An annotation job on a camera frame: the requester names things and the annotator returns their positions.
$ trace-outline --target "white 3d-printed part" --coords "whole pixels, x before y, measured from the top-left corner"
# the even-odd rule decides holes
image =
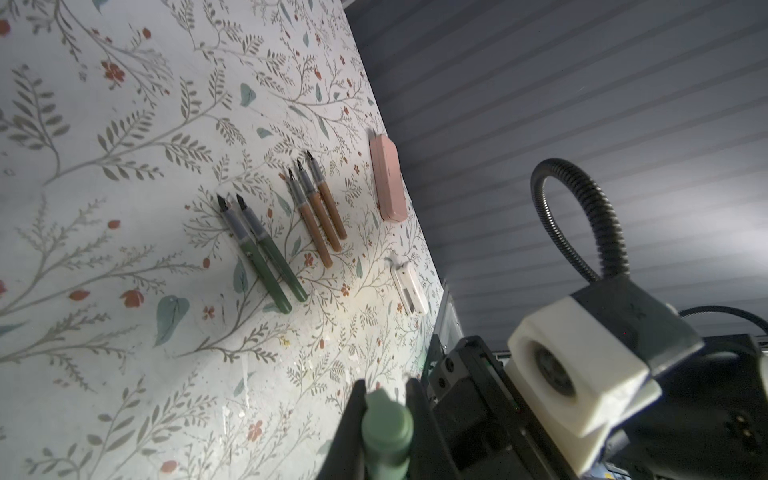
[[[577,475],[592,466],[613,425],[660,395],[645,363],[570,296],[526,316],[508,346],[509,378]],[[563,365],[575,395],[541,374],[541,347]]]

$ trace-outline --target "black cable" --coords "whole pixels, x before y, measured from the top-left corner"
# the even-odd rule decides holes
[[[703,306],[695,306],[693,308],[687,308],[685,310],[681,310],[678,315],[680,315],[680,318],[684,318],[686,316],[696,315],[698,313],[729,313],[730,315],[739,316],[745,320],[749,320],[750,322],[757,325],[759,328],[761,328],[762,331],[768,335],[768,322],[761,319],[754,313],[749,313],[746,310],[742,310],[739,308],[733,308],[732,306],[722,306],[722,305],[703,305]]]
[[[627,247],[624,245],[621,225],[611,202],[598,184],[581,168],[561,158],[548,158],[537,165],[531,174],[531,195],[539,220],[565,259],[589,282],[596,282],[601,278],[574,250],[554,221],[544,194],[544,182],[547,177],[560,180],[573,193],[587,214],[595,243],[598,245],[603,277],[629,275]]]

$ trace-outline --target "pink eraser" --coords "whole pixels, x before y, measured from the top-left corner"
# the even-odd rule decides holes
[[[397,147],[386,135],[371,139],[371,161],[382,218],[396,223],[404,221],[408,218],[406,189],[400,176]]]

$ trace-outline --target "floral wallpaper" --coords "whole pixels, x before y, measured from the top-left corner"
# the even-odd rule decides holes
[[[0,44],[4,478],[313,478],[355,379],[403,401],[442,288],[412,209],[379,215],[384,126],[339,2],[0,0]],[[306,149],[349,233],[329,269],[285,182]],[[297,272],[290,315],[215,193]]]

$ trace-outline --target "white clip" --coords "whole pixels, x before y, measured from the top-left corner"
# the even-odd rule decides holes
[[[392,266],[392,278],[395,287],[400,294],[402,305],[409,315],[425,315],[429,310],[427,296],[424,294],[418,281],[419,275],[412,262],[405,262],[401,266]]]

